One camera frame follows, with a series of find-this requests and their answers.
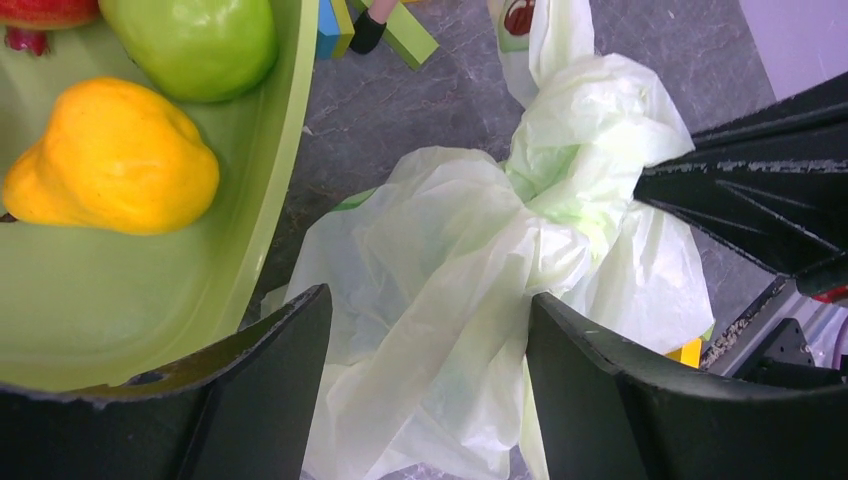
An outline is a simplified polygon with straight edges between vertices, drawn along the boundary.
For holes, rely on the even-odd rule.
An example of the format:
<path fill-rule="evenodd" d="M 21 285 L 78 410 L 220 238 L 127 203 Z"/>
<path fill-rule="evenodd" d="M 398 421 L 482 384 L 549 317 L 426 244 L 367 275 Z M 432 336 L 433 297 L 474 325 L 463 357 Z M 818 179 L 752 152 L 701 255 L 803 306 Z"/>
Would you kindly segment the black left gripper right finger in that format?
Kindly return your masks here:
<path fill-rule="evenodd" d="M 812 362 L 695 369 L 550 294 L 532 302 L 527 360 L 553 479 L 843 479 L 847 386 Z"/>

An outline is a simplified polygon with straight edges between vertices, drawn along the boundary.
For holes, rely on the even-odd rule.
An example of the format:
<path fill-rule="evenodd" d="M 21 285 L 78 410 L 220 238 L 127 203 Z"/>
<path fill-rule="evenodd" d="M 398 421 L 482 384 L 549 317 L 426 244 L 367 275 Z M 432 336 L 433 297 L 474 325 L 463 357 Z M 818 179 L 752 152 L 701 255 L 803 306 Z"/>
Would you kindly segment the pale green plastic bag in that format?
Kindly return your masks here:
<path fill-rule="evenodd" d="M 332 295 L 315 479 L 417 464 L 505 479 L 513 449 L 551 478 L 525 359 L 537 294 L 659 354 L 713 326 L 689 226 L 633 198 L 646 168 L 693 149 L 657 74 L 596 53 L 586 1 L 537 2 L 498 45 L 524 107 L 506 160 L 418 149 L 306 233 L 287 293 Z"/>

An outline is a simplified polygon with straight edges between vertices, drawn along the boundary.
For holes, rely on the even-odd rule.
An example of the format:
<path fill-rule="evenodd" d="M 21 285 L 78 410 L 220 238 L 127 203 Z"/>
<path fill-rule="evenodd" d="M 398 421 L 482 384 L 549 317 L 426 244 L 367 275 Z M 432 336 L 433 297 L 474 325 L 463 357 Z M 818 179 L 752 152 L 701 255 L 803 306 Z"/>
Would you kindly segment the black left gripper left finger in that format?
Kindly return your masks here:
<path fill-rule="evenodd" d="M 296 479 L 328 347 L 327 286 L 119 386 L 1 388 L 5 479 Z"/>

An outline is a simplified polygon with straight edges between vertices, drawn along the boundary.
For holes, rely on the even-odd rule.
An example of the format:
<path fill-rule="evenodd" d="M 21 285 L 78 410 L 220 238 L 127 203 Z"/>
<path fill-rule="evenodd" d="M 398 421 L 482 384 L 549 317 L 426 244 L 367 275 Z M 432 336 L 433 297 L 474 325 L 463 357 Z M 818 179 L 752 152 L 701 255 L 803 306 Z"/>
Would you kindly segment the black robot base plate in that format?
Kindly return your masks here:
<path fill-rule="evenodd" d="M 701 356 L 708 373 L 815 389 L 847 381 L 847 301 L 823 303 L 778 278 Z"/>

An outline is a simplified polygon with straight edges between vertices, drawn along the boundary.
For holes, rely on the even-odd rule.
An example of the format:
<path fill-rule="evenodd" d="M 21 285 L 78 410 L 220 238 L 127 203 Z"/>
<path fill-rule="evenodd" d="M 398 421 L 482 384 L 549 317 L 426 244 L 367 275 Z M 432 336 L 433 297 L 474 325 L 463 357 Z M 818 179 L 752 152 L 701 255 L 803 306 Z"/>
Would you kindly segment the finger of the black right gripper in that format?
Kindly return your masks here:
<path fill-rule="evenodd" d="M 675 215 L 808 297 L 847 294 L 847 76 L 694 137 L 647 168 L 637 200 Z"/>

